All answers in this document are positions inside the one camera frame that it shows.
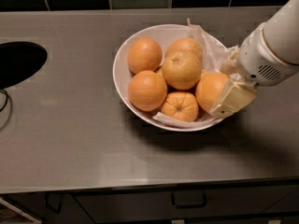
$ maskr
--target bowl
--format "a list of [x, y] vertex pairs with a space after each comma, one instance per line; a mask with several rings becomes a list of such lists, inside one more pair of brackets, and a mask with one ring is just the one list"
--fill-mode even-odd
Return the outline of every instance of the bowl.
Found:
[[116, 87], [116, 90], [120, 96], [120, 98], [123, 100], [123, 102], [128, 106], [128, 108], [136, 114], [138, 117], [146, 121], [147, 123], [156, 126], [158, 128], [168, 130], [168, 131], [177, 131], [177, 132], [194, 132], [194, 131], [200, 131], [204, 130], [206, 128], [209, 128], [213, 125], [215, 125], [217, 122], [212, 122], [205, 124], [201, 127], [191, 127], [191, 128], [178, 128], [178, 127], [172, 127], [166, 124], [163, 124], [155, 119], [152, 118], [152, 114], [148, 112], [140, 111], [139, 109], [135, 108], [128, 99], [128, 84], [133, 77], [133, 74], [131, 73], [128, 64], [127, 64], [127, 54], [129, 51], [129, 48], [132, 46], [132, 44], [140, 37], [150, 37], [154, 40], [156, 40], [162, 50], [163, 50], [163, 56], [165, 55], [165, 52], [167, 48], [172, 44], [175, 40], [190, 36], [191, 28], [184, 25], [176, 25], [176, 24], [166, 24], [166, 25], [157, 25], [152, 26], [149, 28], [146, 28], [144, 30], [141, 30], [131, 37], [129, 37], [119, 48], [114, 63], [113, 63], [113, 80], [114, 85]]

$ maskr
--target bowl rim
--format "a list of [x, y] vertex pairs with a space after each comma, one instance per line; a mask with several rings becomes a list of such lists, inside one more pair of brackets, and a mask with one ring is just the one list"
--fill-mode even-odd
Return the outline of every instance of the bowl rim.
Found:
[[175, 132], [196, 132], [196, 131], [203, 131], [207, 128], [210, 128], [218, 123], [220, 123], [221, 121], [223, 121], [224, 119], [218, 119], [216, 123], [212, 122], [212, 123], [209, 123], [207, 125], [204, 125], [200, 128], [194, 128], [194, 127], [191, 127], [191, 128], [179, 128], [179, 127], [172, 127], [172, 126], [169, 126], [169, 125], [166, 125], [166, 124], [160, 124], [158, 121], [154, 120], [154, 119], [148, 119], [148, 118], [145, 118], [144, 116], [142, 116], [142, 111], [139, 111], [137, 112], [136, 110], [132, 109], [129, 105], [129, 101], [124, 99], [124, 97], [122, 97], [121, 95], [121, 90], [120, 90], [120, 87], [118, 85], [118, 83], [116, 82], [116, 63], [117, 63], [117, 59], [118, 57], [120, 56], [120, 53], [121, 53], [121, 50], [124, 46], [127, 45], [127, 43], [131, 40], [131, 39], [134, 39], [136, 36], [140, 35], [140, 34], [143, 34], [145, 31], [148, 31], [148, 30], [154, 30], [154, 29], [157, 29], [157, 28], [163, 28], [163, 27], [173, 27], [173, 28], [183, 28], [183, 29], [186, 29], [186, 30], [190, 30], [190, 27], [186, 26], [186, 25], [179, 25], [179, 24], [162, 24], [162, 25], [155, 25], [155, 26], [151, 26], [151, 27], [148, 27], [148, 28], [145, 28], [145, 29], [142, 29], [140, 31], [138, 31], [137, 33], [129, 36], [120, 46], [120, 48], [118, 49], [118, 52], [116, 53], [115, 55], [115, 58], [114, 58], [114, 62], [113, 62], [113, 68], [112, 68], [112, 73], [113, 73], [113, 82], [114, 82], [114, 86], [118, 92], [118, 95], [120, 96], [120, 98], [122, 99], [122, 101], [126, 104], [126, 106], [135, 114], [137, 115], [139, 118], [141, 118], [142, 120], [146, 121], [147, 123], [153, 125], [153, 126], [156, 126], [158, 128], [161, 128], [163, 130], [168, 130], [168, 131], [175, 131]]

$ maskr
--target black cord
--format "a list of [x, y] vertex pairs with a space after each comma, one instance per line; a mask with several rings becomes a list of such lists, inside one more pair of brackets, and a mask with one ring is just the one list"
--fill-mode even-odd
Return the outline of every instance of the black cord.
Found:
[[6, 90], [0, 89], [0, 92], [3, 93], [6, 96], [6, 100], [4, 101], [4, 104], [2, 105], [2, 107], [0, 108], [0, 112], [2, 110], [5, 109], [5, 107], [7, 106], [7, 101], [8, 101], [8, 93]]

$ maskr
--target black oval object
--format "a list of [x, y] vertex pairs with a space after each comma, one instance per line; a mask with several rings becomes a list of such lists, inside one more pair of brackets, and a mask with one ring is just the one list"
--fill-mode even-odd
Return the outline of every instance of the black oval object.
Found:
[[0, 44], [0, 89], [31, 77], [44, 65], [47, 57], [47, 51], [33, 42]]

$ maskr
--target gray countertop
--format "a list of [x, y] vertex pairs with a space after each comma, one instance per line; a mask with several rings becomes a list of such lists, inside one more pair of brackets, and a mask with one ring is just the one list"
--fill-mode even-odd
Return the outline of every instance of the gray countertop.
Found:
[[260, 87], [246, 109], [217, 126], [174, 133], [121, 102], [114, 56], [129, 36], [158, 24], [201, 24], [240, 44], [277, 7], [21, 12], [0, 14], [0, 43], [33, 41], [49, 58], [7, 89], [0, 113], [0, 193], [285, 179], [299, 176], [299, 76]]

